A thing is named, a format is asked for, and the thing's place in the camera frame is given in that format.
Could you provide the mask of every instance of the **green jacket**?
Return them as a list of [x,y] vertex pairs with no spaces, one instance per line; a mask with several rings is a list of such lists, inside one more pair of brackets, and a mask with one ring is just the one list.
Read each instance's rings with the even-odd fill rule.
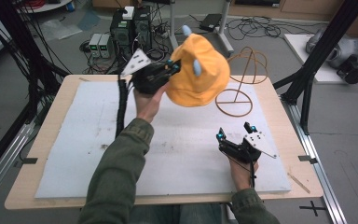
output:
[[[108,147],[89,183],[78,223],[128,223],[153,134],[149,123],[134,119]],[[254,189],[237,192],[232,201],[239,223],[279,223]]]

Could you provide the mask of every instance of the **white foam board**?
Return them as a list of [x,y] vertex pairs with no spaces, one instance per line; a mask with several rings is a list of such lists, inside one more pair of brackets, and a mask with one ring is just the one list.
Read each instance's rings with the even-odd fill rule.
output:
[[[229,87],[237,89],[238,84]],[[219,151],[215,136],[222,127],[227,140],[238,144],[245,135],[245,121],[264,133],[278,155],[276,159],[261,155],[255,189],[259,193],[291,189],[255,90],[251,85],[242,85],[241,90],[254,101],[252,112],[243,118],[223,114],[214,102],[182,107],[164,94],[153,120],[155,135],[137,183],[137,195],[234,192],[227,157]],[[91,176],[104,152],[102,148],[114,140],[117,94],[115,82],[81,83],[48,155],[36,198],[86,197]],[[131,92],[126,123],[134,117]]]

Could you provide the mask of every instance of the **hand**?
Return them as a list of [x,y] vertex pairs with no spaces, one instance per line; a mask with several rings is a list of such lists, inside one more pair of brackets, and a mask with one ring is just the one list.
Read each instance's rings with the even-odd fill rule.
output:
[[[235,188],[237,189],[237,191],[240,191],[242,189],[249,189],[251,187],[251,173],[249,172],[251,170],[251,164],[234,161],[234,159],[232,158],[228,158],[228,160],[229,165],[231,167],[231,177],[234,181]],[[258,169],[257,162],[254,164],[254,168],[256,172],[256,170]]]
[[138,92],[136,89],[133,90],[136,104],[136,118],[144,119],[151,123],[153,118],[156,116],[159,109],[159,102],[161,101],[162,94],[167,89],[165,84],[154,95],[147,95]]

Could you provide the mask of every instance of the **yellow hat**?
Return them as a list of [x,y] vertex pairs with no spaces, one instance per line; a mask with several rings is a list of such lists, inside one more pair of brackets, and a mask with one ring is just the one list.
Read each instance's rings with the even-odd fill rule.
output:
[[[189,35],[171,59],[181,60],[181,70],[170,78],[166,92],[178,105],[207,105],[228,84],[230,71],[226,58],[202,35]],[[200,64],[199,76],[194,73],[194,61]]]

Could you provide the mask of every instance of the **gray floor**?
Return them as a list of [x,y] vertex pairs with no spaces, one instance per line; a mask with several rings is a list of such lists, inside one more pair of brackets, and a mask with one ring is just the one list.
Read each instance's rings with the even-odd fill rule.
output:
[[[41,21],[65,17],[63,23],[68,25],[78,24],[86,13],[85,9],[79,9],[74,13],[58,9],[54,12],[41,13],[38,17]],[[182,24],[189,19],[191,18],[181,17],[177,20],[177,24]],[[93,33],[107,32],[109,24],[110,20],[100,20],[88,31],[64,40],[51,40],[48,43],[74,74],[81,74],[87,67],[87,60],[79,51],[79,45],[89,39]],[[307,29],[315,32],[317,27]],[[207,36],[218,50],[223,51],[219,41],[213,35]],[[237,41],[227,37],[235,49],[235,54],[246,46],[263,52],[268,57],[268,70],[272,82],[293,74],[301,66],[295,54],[280,38],[246,37]],[[235,63],[231,67],[233,74],[240,74],[241,69],[243,69],[243,64],[240,63]],[[286,88],[280,88],[278,93],[283,93]],[[26,103],[27,82],[10,56],[2,52],[0,54],[0,139]],[[310,105],[310,136],[321,157],[345,218],[348,223],[358,223],[358,85],[315,84],[313,86]],[[6,210],[4,202],[20,170],[19,167],[19,165],[14,165],[0,185],[0,223],[76,223],[79,209],[75,208]],[[310,206],[310,201],[313,201],[317,207],[324,207],[322,199],[274,200],[265,201],[265,204],[281,223],[329,223],[326,211],[319,210],[315,214],[312,210],[299,208],[299,206]]]

